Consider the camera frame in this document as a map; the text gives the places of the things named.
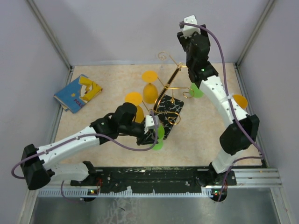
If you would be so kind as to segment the green goblet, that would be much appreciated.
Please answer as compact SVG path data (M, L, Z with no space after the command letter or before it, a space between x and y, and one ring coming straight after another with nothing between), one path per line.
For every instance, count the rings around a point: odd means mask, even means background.
M152 141L151 145L153 145L155 135L156 135L156 133L155 133L154 129L149 130L149 139ZM158 150L162 149L163 140L164 140L164 127L160 123L158 125L158 129L157 129L157 143L153 146L153 148L151 150L158 151Z
M204 93L196 86L195 83L191 83L189 87L189 94L194 98L201 98L204 96Z

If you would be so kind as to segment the orange goblet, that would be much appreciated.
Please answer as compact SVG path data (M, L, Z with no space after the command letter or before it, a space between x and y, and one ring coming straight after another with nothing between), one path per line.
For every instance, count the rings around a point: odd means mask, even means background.
M132 103L137 107L135 122L142 123L144 120L143 109L140 107L142 103L142 95L138 92L131 92L125 96L125 101Z
M248 101L247 99L242 96L242 95L238 95L238 94L235 94L233 95L233 98L235 100L235 102L242 108L242 109L245 109L248 105Z
M157 80L157 73L153 70L145 71L142 80L146 83L142 92L143 100L147 104L154 104L158 97L157 87L153 84Z

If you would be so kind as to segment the gold wine glass rack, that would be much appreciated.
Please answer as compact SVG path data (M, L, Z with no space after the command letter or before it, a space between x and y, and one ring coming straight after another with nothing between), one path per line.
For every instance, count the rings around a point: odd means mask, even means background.
M164 136L163 139L167 139L169 136L172 128L180 123L181 117L180 112L184 106L184 102L175 99L174 95L167 95L168 90L180 90L180 89L187 89L190 90L191 93L188 91L183 92L183 96L185 98L193 98L195 93L194 89L189 87L172 87L171 84L175 80L177 74L184 68L184 65L182 63L177 63L170 54L168 54L165 51L162 51L158 54L158 58L161 61L166 61L168 58L170 58L175 64L176 69L169 78L169 80L166 83L161 83L163 86L163 89L160 93L157 92L156 87L152 87L152 89L155 90L154 94L150 94L150 86L153 85L153 82L156 80L159 80L159 76L156 72L149 70L143 73L142 79L147 84L143 89L143 99L145 100L143 104L153 104L152 111L159 117L159 121L163 125L164 128Z

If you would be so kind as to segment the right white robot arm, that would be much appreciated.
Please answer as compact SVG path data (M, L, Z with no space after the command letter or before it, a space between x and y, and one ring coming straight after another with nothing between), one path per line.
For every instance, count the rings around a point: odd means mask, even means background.
M201 186L218 185L225 180L226 172L255 143L259 118L249 115L228 92L227 83L222 83L216 69L208 59L209 36L205 25L180 23L177 34L186 53L186 66L190 81L213 103L221 115L225 131L220 136L221 150L210 163L208 171L198 177Z

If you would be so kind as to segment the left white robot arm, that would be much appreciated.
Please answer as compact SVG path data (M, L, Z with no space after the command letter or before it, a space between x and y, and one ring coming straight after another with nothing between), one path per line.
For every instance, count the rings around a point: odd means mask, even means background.
M45 146L27 145L22 153L21 167L23 179L29 190L40 189L50 182L77 181L92 185L97 180L97 173L89 161L79 164L61 165L60 162L91 147L100 146L107 142L134 151L134 148L119 143L120 135L135 137L143 140L150 130L159 128L159 118L150 112L141 123L136 122L137 107L132 103L123 103L115 112L92 122L81 131L60 141Z

